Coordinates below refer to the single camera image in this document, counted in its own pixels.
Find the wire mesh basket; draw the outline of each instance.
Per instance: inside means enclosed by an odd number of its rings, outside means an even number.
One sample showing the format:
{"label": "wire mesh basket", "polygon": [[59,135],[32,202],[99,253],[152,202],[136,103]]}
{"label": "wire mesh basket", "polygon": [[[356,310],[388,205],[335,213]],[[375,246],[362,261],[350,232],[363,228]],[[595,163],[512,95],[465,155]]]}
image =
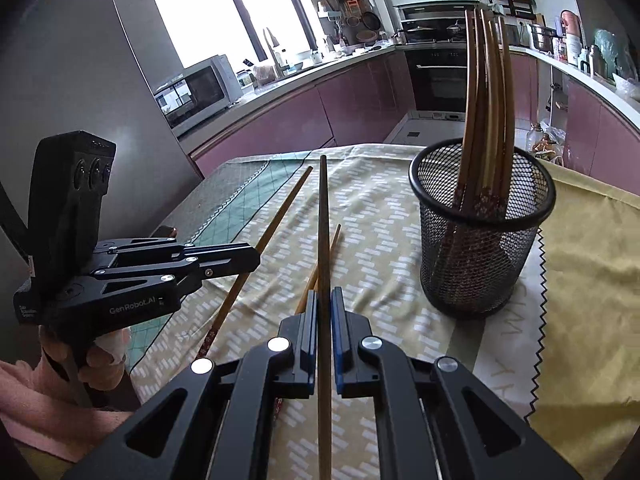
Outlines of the wire mesh basket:
{"label": "wire mesh basket", "polygon": [[533,156],[516,148],[504,217],[463,214],[454,192],[462,139],[422,150],[409,168],[420,201],[420,284],[431,304],[458,319],[482,319],[508,301],[556,188]]}

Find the patterned tablecloth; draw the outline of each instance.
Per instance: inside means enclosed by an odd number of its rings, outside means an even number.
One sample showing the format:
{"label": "patterned tablecloth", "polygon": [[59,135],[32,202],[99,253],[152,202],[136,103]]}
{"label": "patterned tablecloth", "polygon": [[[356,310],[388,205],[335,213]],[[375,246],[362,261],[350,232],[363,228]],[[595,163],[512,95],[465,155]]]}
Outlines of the patterned tablecloth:
{"label": "patterned tablecloth", "polygon": [[[565,289],[565,294],[558,294],[553,304],[546,302],[551,294],[549,291],[547,295],[545,288],[547,235],[558,231],[552,219],[560,215],[554,213],[544,224],[508,305],[486,321],[456,323],[429,304],[418,279],[418,203],[407,176],[409,163],[418,150],[413,146],[368,144],[279,155],[271,162],[269,157],[239,160],[238,164],[258,163],[258,168],[228,200],[207,212],[202,225],[182,230],[182,239],[190,238],[198,245],[205,245],[235,237],[235,241],[255,244],[304,168],[312,165],[315,171],[271,239],[260,267],[249,277],[209,357],[218,363],[239,358],[251,346],[274,336],[280,321],[295,310],[316,259],[318,167],[319,157],[324,153],[328,157],[331,230],[341,223],[343,232],[332,269],[332,286],[342,287],[346,307],[369,317],[376,335],[398,344],[410,356],[429,361],[445,353],[457,357],[583,475],[602,478],[638,427],[640,396],[637,387],[632,391],[632,382],[624,379],[626,374],[631,375],[638,359],[634,360],[631,353],[622,350],[607,352],[606,358],[596,359],[594,378],[606,384],[606,394],[597,384],[567,381],[571,374],[558,367],[562,363],[570,366],[566,360],[574,358],[577,352],[590,355],[587,350],[593,348],[593,352],[598,353],[596,348],[603,337],[595,330],[591,331],[590,338],[572,339],[568,335],[570,330],[564,323],[574,322],[572,316],[577,315],[571,291],[574,285],[580,284],[579,280],[561,283],[559,286]],[[559,182],[556,209],[560,210],[563,210],[563,199],[582,189],[563,186],[565,184]],[[623,198],[626,202],[616,199],[616,205],[622,203],[625,208],[623,212],[618,211],[618,217],[629,225],[635,219],[637,229],[640,216],[634,215],[640,210],[640,200],[635,202],[629,194]],[[172,215],[172,224],[181,229],[181,219],[184,219],[185,224],[194,226],[193,210],[193,203],[181,206]],[[556,252],[559,248],[565,254],[568,249],[562,245],[563,241],[554,240]],[[627,251],[635,251],[638,256],[637,241],[634,248],[625,248],[623,253]],[[569,260],[566,264],[574,265],[575,261]],[[626,270],[637,279],[638,261]],[[142,357],[136,355],[131,370],[132,382],[143,402],[194,359],[233,281],[234,277],[209,280],[184,301],[180,311],[166,320],[157,336],[157,328],[143,330],[147,339],[149,334],[155,336]],[[614,282],[610,279],[608,283],[603,282],[603,286],[614,286]],[[631,310],[625,305],[626,300],[630,304],[634,301],[625,289],[618,303],[609,305],[622,337],[630,331]],[[563,319],[554,318],[552,336],[549,325],[545,327],[545,321],[551,324],[552,314],[546,314],[550,308],[564,313]],[[142,338],[139,346],[146,346],[146,342],[141,341]],[[548,355],[554,359],[550,365],[546,365]],[[575,365],[591,366],[585,362]],[[598,405],[601,424],[591,424],[590,428],[594,438],[603,434],[600,430],[606,433],[601,446],[594,444],[590,437],[585,440],[584,434],[572,433],[559,424],[563,415],[558,408],[565,399],[571,398],[577,399],[573,408],[582,409],[587,417],[591,416],[593,403]],[[606,413],[612,403],[619,408],[614,421]],[[332,404],[334,478],[377,478],[378,448],[372,400],[341,399],[334,391]],[[555,420],[546,418],[545,412],[544,420],[541,418],[538,422],[536,417],[541,406],[555,409]],[[310,480],[318,477],[316,417],[315,397],[285,401],[273,433],[268,478]],[[590,443],[589,457],[580,451],[577,445],[580,439],[583,444]]]}

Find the human hand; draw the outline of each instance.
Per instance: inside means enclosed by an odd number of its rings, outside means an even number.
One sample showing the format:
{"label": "human hand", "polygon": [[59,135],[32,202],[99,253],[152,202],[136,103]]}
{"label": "human hand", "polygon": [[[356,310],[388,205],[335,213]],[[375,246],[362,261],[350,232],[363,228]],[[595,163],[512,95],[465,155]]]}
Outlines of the human hand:
{"label": "human hand", "polygon": [[[40,345],[54,361],[61,363],[71,354],[71,348],[44,326],[40,326],[39,335]],[[103,338],[111,340],[114,346],[125,348],[129,343],[129,329],[116,330]],[[86,353],[86,365],[78,370],[78,379],[94,390],[113,390],[122,379],[124,362],[124,355],[116,362],[112,354],[94,344]]]}

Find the oven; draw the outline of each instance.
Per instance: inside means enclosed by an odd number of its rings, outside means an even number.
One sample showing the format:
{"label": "oven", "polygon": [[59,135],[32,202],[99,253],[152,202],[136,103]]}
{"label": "oven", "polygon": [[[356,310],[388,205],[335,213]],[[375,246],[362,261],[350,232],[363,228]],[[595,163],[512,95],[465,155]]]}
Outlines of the oven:
{"label": "oven", "polygon": [[417,110],[433,118],[463,121],[466,107],[466,44],[434,44],[407,50]]}

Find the finger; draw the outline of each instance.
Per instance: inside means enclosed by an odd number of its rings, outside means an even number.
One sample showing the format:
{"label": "finger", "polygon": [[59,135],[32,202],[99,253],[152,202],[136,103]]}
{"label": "finger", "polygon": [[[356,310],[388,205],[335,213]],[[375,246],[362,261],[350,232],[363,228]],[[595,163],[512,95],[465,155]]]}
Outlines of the finger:
{"label": "finger", "polygon": [[86,353],[86,363],[91,368],[99,368],[113,364],[113,356],[102,348],[93,345]]}
{"label": "finger", "polygon": [[66,359],[66,356],[69,354],[69,346],[59,341],[58,338],[42,325],[38,329],[38,335],[40,337],[40,344],[49,357],[57,362],[62,362]]}
{"label": "finger", "polygon": [[95,390],[107,391],[113,390],[118,385],[123,371],[124,362],[101,368],[83,366],[78,372],[78,378],[83,383],[88,383]]}

